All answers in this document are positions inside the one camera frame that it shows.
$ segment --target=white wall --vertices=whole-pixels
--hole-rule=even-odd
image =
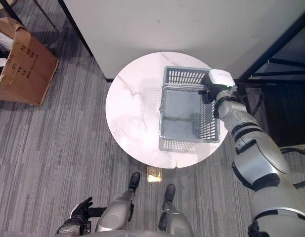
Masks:
[[[305,0],[65,0],[107,78],[157,51],[238,78],[305,11]]]

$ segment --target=marble pattern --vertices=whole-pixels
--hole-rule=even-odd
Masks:
[[[155,167],[181,168],[210,156],[224,141],[227,130],[221,121],[220,142],[198,143],[195,154],[159,150],[159,107],[165,66],[209,68],[182,53],[159,52],[140,57],[114,79],[106,98],[106,118],[116,142],[130,156]]]

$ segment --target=black metal frame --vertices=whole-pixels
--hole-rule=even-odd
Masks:
[[[50,17],[46,14],[46,12],[44,11],[44,9],[40,6],[39,2],[37,2],[37,0],[33,0],[34,3],[36,4],[36,6],[39,8],[39,10],[42,12],[42,14],[45,16],[45,18],[48,20],[48,22],[52,25],[52,27],[54,28],[54,30],[59,33],[58,29],[56,28],[55,24],[52,22],[52,20],[50,19]],[[22,21],[19,19],[19,17],[16,15],[16,13],[14,12],[14,10],[11,8],[11,6],[9,5],[9,3],[6,0],[0,0],[0,3],[2,4],[2,6],[4,7],[5,11],[8,13],[8,15],[15,19],[16,21],[18,21],[19,23],[21,23],[22,25],[24,25],[22,23]]]
[[[16,21],[18,21],[19,23],[21,23],[22,25],[24,25],[22,23],[22,21],[19,19],[19,17],[16,15],[16,13],[13,11],[13,9],[10,7],[10,5],[8,4],[8,2],[6,0],[0,0],[0,3],[2,4],[2,6],[4,7],[5,11],[8,13],[8,15],[11,18],[14,18]]]
[[[276,63],[282,65],[296,66],[305,68],[305,63],[290,60],[273,58],[292,38],[294,38],[305,27],[305,13],[247,70],[236,80],[237,84],[266,84],[266,83],[286,83],[286,84],[305,84],[305,80],[276,80],[276,79],[249,79],[261,76],[278,76],[278,75],[301,75],[304,71],[290,72],[266,72],[256,73],[265,63]]]
[[[92,57],[93,56],[93,53],[92,51],[90,50],[87,42],[85,41],[81,31],[79,30],[79,27],[77,26],[77,24],[75,23],[71,13],[69,12],[69,9],[67,8],[67,5],[64,3],[63,0],[58,0],[58,3],[60,4],[62,10],[64,11],[64,13],[66,14],[68,20],[70,21],[73,29],[75,30],[75,32],[78,34],[80,40],[82,41],[84,47],[87,49],[88,53],[90,54],[90,56]]]

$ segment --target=robot leg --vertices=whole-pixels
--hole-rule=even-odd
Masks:
[[[170,184],[165,193],[162,206],[164,212],[161,214],[158,228],[160,231],[165,231],[167,234],[177,237],[194,237],[188,218],[182,212],[179,212],[172,203],[174,195],[175,186]]]
[[[131,203],[136,188],[139,185],[140,174],[134,173],[131,176],[129,188],[123,195],[115,199],[97,222],[95,232],[120,230],[125,227],[127,221],[130,221],[133,211]]]

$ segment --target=cardboard box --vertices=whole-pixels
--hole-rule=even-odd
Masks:
[[[0,100],[41,105],[59,61],[12,18],[0,18],[0,32],[14,39],[0,75]]]

